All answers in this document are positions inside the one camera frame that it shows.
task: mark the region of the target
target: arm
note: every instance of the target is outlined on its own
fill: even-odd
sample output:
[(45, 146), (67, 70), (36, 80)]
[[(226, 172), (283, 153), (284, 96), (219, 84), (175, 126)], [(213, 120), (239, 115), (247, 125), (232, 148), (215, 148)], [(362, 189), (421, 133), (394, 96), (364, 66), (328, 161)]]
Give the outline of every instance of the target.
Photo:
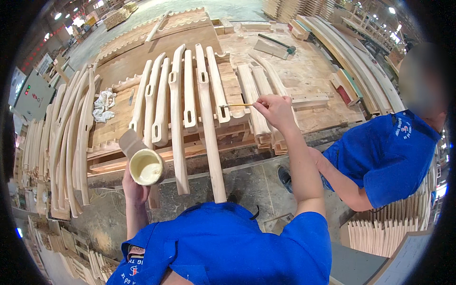
[(127, 162), (122, 180), (125, 194), (125, 214), (127, 218), (127, 240), (132, 239), (140, 229), (149, 224), (145, 202), (149, 197), (150, 187), (138, 185), (130, 175), (130, 161)]
[(364, 188), (359, 188), (353, 180), (337, 170), (320, 151), (314, 148), (310, 148), (310, 151), (318, 171), (328, 180), (334, 192), (347, 206), (357, 212), (373, 208)]
[(261, 96), (253, 106), (285, 138), (290, 157), (293, 194), (298, 202), (296, 216), (303, 212), (317, 212), (325, 216), (320, 174), (310, 155), (309, 147), (295, 123), (291, 111), (291, 98), (276, 95)]

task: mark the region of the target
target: shoe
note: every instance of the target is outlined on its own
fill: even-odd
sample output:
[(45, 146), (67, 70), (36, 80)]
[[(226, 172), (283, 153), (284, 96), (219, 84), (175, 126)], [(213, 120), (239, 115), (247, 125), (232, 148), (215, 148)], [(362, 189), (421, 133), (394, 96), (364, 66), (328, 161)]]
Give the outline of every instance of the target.
[(228, 195), (227, 202), (231, 202), (231, 203), (237, 204), (238, 203), (238, 197), (234, 193), (231, 193), (230, 195)]
[(291, 187), (291, 176), (283, 166), (279, 166), (279, 168), (277, 169), (277, 176), (279, 177), (279, 180), (283, 184), (285, 189), (288, 192), (293, 193), (293, 188)]

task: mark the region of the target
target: blue t-shirt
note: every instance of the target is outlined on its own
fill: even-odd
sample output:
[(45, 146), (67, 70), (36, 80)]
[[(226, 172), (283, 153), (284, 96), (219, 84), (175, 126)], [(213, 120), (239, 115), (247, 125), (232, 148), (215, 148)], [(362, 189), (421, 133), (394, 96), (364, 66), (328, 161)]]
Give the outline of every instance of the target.
[(425, 121), (406, 110), (348, 130), (323, 155), (364, 187), (370, 203), (378, 208), (415, 193), (439, 139)]
[(124, 259), (107, 284), (160, 284), (168, 267), (196, 285), (328, 284), (322, 215), (302, 213), (280, 236), (262, 233), (251, 217), (240, 205), (208, 202), (150, 224), (122, 244)]

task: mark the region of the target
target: worker's right hand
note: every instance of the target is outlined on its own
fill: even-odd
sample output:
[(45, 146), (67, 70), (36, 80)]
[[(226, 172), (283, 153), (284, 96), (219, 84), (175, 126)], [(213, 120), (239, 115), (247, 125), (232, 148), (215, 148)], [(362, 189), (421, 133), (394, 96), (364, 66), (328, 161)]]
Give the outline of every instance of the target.
[(272, 94), (262, 95), (253, 103), (253, 107), (282, 135), (288, 131), (299, 130), (291, 111), (291, 97)]
[(129, 205), (144, 205), (149, 197), (150, 186), (142, 186), (136, 183), (130, 174), (130, 160), (127, 160), (124, 178), (122, 180), (124, 187), (125, 202)]

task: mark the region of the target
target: white cloth rag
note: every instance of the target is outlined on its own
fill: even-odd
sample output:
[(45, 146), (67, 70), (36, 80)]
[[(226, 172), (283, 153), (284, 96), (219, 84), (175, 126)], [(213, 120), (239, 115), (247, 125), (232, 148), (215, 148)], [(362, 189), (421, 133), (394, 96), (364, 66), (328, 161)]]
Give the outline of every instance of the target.
[(93, 117), (97, 123), (106, 123), (107, 120), (114, 117), (114, 112), (108, 111), (109, 108), (115, 106), (116, 93), (112, 92), (112, 88), (107, 88), (100, 93), (100, 96), (93, 104)]

